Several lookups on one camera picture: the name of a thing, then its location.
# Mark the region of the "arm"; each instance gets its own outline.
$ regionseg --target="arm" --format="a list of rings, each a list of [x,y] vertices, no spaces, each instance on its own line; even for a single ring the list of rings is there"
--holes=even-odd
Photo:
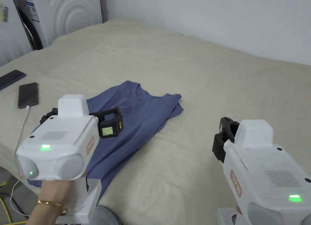
[[[73,187],[73,181],[43,181],[39,200],[64,204]],[[54,225],[62,209],[53,205],[38,204],[32,211],[27,225]]]

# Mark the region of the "black mount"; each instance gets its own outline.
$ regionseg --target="black mount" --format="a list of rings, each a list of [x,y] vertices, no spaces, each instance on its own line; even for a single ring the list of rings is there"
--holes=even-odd
[[[215,134],[213,143],[213,153],[216,158],[224,162],[226,152],[224,151],[224,143],[230,140],[234,143],[234,137],[238,130],[240,123],[231,120],[228,117],[223,117],[220,119],[219,133]]]
[[[114,114],[114,117],[110,120],[105,120],[105,116],[109,114]],[[53,108],[51,112],[42,116],[40,124],[43,124],[50,116],[58,115],[58,109]],[[98,133],[101,138],[117,137],[119,133],[123,130],[123,116],[119,110],[118,106],[113,109],[106,111],[90,113],[90,116],[95,116],[98,118]]]

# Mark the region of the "phone screen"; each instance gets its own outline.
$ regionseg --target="phone screen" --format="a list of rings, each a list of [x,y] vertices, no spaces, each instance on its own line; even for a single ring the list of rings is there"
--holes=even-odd
[[[14,82],[21,80],[24,77],[26,77],[26,74],[18,70],[13,70],[12,72],[5,74],[0,78],[0,90],[3,90],[4,88],[8,87]]]
[[[18,108],[39,104],[39,84],[37,82],[19,87]]]

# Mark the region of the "floor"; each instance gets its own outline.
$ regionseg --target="floor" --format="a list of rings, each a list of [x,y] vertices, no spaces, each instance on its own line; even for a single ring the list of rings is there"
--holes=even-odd
[[[6,207],[8,208],[12,222],[16,223],[16,222],[25,221],[26,218],[23,215],[16,213],[12,209],[10,205],[10,197],[3,194],[3,193],[9,194],[9,195],[11,194],[12,187],[17,182],[17,179],[7,170],[0,167],[0,185],[3,182],[7,182],[7,184],[0,187],[0,197],[4,201]],[[19,182],[14,188],[13,198],[16,201],[16,203],[19,205],[19,207],[23,210],[23,212],[28,215],[31,213],[32,209],[34,208],[34,205],[38,197],[31,190],[29,190],[25,185]],[[5,210],[2,204],[0,204],[0,225],[8,224],[8,223],[9,223],[9,220],[7,218]]]

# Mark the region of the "yellow cable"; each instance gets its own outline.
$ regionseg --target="yellow cable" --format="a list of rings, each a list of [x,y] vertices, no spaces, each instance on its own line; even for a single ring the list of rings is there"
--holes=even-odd
[[[7,207],[5,206],[4,201],[2,200],[1,197],[0,197],[0,202],[1,202],[1,204],[3,205],[3,208],[4,208],[4,210],[5,210],[5,213],[7,214],[7,217],[8,217],[9,222],[12,223],[10,213],[9,213]]]
[[[6,185],[6,184],[7,184],[7,182],[4,181],[2,184],[0,184],[0,187],[3,186],[3,185]]]
[[[27,223],[27,221],[18,222],[18,223],[8,223],[8,224],[4,224],[4,225],[18,225],[18,224],[24,224],[24,223]]]

